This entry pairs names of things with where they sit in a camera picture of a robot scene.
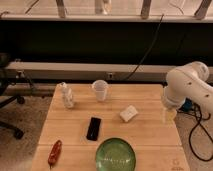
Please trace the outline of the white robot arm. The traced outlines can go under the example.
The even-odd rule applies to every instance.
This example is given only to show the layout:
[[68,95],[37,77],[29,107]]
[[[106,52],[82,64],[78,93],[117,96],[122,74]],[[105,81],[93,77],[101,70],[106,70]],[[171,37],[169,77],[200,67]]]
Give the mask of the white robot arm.
[[166,110],[179,109],[186,99],[190,99],[213,114],[213,87],[206,83],[208,77],[207,65],[199,61],[171,69],[161,96]]

